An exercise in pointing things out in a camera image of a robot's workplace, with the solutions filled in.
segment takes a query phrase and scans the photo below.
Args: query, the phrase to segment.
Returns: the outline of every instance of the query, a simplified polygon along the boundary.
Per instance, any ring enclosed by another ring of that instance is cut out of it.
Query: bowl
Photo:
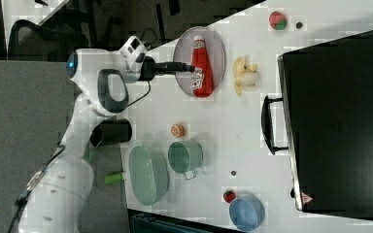
[[[152,205],[168,190],[165,159],[154,149],[132,149],[129,154],[129,174],[135,197],[144,206]]]
[[[265,212],[254,196],[235,198],[229,205],[229,216],[241,231],[249,232],[259,227],[265,219]]]

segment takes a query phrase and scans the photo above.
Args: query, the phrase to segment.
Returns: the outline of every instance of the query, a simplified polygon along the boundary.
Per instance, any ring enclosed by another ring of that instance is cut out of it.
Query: blue bowl
[[[265,212],[262,204],[250,195],[234,199],[229,205],[229,216],[239,230],[248,232],[262,224]]]

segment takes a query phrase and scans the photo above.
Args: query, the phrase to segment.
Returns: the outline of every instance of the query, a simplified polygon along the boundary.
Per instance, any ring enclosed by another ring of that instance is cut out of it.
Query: suitcase handle
[[[281,102],[281,101],[283,101],[283,98],[270,99],[268,95],[265,96],[265,99],[262,105],[262,112],[261,112],[262,134],[264,136],[266,146],[268,146],[269,150],[274,155],[276,151],[288,150],[288,147],[278,148],[278,147],[275,147],[275,144],[274,144],[274,129],[272,126],[271,109],[269,108],[269,105],[272,103]]]

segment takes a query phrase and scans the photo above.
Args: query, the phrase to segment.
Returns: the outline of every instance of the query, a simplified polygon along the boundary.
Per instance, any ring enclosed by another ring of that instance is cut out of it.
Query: green object
[[[202,148],[194,140],[175,142],[169,147],[168,161],[176,173],[184,173],[185,180],[193,179],[202,163]]]
[[[135,147],[129,154],[129,174],[136,199],[150,206],[168,190],[165,159],[151,148]]]
[[[117,183],[117,182],[120,182],[120,181],[123,181],[123,174],[122,173],[114,174],[114,175],[110,175],[110,176],[105,177],[105,184],[107,184],[107,185],[111,185],[111,184],[114,184],[114,183]]]
[[[275,28],[277,30],[284,30],[287,27],[287,21],[285,19],[281,19],[280,22],[275,24]]]

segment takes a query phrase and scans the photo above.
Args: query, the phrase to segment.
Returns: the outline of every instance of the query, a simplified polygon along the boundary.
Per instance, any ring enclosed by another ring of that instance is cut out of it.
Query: white table
[[[1,0],[5,28],[5,42],[8,48],[12,26],[20,19],[42,25],[48,18],[62,8],[69,0],[44,0],[44,7],[34,0]]]
[[[274,31],[268,17],[279,10],[288,16],[288,28]],[[295,29],[298,21],[304,23]],[[173,76],[152,81],[152,92],[124,112],[134,127],[133,140],[121,146],[123,169],[128,155],[142,142],[161,151],[177,141],[170,133],[173,123],[187,125],[186,138],[197,140],[204,151],[204,162],[197,178],[184,181],[168,165],[168,192],[152,206],[142,206],[135,198],[130,180],[125,181],[128,209],[171,216],[215,226],[236,229],[229,219],[228,205],[222,201],[225,190],[250,192],[263,203],[266,219],[255,232],[373,232],[373,221],[310,215],[298,212],[289,192],[292,188],[289,156],[283,151],[273,156],[262,139],[260,113],[266,94],[280,96],[277,57],[322,42],[373,29],[373,1],[270,0],[208,26],[216,31],[226,52],[226,71],[221,88],[208,99],[184,94]],[[150,52],[157,62],[172,59],[176,41]],[[261,85],[235,94],[232,63],[240,55],[258,64]],[[147,90],[132,85],[135,99]],[[282,104],[273,105],[275,138],[286,142]],[[231,177],[230,171],[237,171]]]

